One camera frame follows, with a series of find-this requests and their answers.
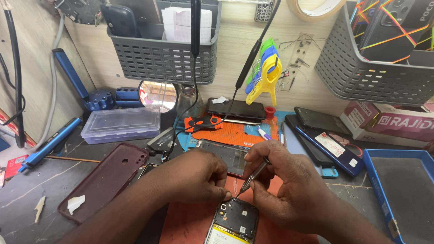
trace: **maroon phone case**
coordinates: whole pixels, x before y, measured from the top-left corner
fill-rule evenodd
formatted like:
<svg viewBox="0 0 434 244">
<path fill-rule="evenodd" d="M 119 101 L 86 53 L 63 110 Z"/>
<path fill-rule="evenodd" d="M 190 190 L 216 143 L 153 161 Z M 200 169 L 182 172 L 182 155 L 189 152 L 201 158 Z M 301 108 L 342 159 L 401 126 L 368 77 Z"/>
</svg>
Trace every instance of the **maroon phone case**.
<svg viewBox="0 0 434 244">
<path fill-rule="evenodd" d="M 57 211 L 77 224 L 99 211 L 133 179 L 149 157 L 148 151 L 121 143 L 116 146 L 86 178 L 59 204 Z M 85 196 L 85 202 L 69 214 L 68 200 Z"/>
</svg>

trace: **clear plastic box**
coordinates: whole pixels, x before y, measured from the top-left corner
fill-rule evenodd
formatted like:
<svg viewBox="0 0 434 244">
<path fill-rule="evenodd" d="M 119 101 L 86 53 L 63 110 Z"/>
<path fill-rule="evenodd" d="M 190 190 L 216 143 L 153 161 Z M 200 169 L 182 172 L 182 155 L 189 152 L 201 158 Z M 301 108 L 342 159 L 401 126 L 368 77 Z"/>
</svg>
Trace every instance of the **clear plastic box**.
<svg viewBox="0 0 434 244">
<path fill-rule="evenodd" d="M 93 111 L 80 135 L 88 144 L 153 138 L 160 118 L 160 107 Z"/>
</svg>

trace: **blue tray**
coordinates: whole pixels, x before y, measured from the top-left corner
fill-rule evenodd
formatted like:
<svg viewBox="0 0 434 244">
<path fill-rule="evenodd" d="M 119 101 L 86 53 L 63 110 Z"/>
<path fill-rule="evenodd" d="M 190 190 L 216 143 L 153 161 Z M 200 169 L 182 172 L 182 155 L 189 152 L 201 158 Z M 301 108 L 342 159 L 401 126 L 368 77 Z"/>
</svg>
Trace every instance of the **blue tray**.
<svg viewBox="0 0 434 244">
<path fill-rule="evenodd" d="M 363 160 L 391 239 L 397 244 L 433 243 L 434 161 L 428 152 L 365 149 Z"/>
</svg>

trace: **hand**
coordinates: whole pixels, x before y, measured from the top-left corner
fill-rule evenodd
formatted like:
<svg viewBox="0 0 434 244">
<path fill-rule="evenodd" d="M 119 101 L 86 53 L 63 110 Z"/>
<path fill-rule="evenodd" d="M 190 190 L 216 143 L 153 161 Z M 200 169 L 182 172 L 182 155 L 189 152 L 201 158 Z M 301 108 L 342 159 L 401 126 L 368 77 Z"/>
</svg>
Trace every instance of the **hand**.
<svg viewBox="0 0 434 244">
<path fill-rule="evenodd" d="M 268 156 L 272 165 L 251 182 L 253 204 L 278 225 L 303 233 L 315 233 L 328 210 L 339 199 L 329 190 L 311 161 L 301 154 L 290 154 L 277 140 L 253 145 L 244 158 L 248 163 L 243 179 Z M 277 197 L 267 191 L 274 175 L 283 180 Z"/>
<path fill-rule="evenodd" d="M 156 191 L 163 191 L 168 201 L 196 202 L 229 200 L 224 188 L 226 163 L 214 153 L 194 148 L 158 166 L 145 178 L 155 182 Z"/>
</svg>

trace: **round mirror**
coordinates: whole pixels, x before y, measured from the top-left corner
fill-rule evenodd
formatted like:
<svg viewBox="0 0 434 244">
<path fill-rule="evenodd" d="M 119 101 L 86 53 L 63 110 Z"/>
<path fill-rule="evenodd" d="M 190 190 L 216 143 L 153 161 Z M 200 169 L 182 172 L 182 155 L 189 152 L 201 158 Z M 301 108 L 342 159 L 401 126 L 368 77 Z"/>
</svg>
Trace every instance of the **round mirror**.
<svg viewBox="0 0 434 244">
<path fill-rule="evenodd" d="M 165 113 L 175 107 L 176 90 L 172 83 L 142 81 L 138 97 L 144 107 L 158 106 Z"/>
</svg>

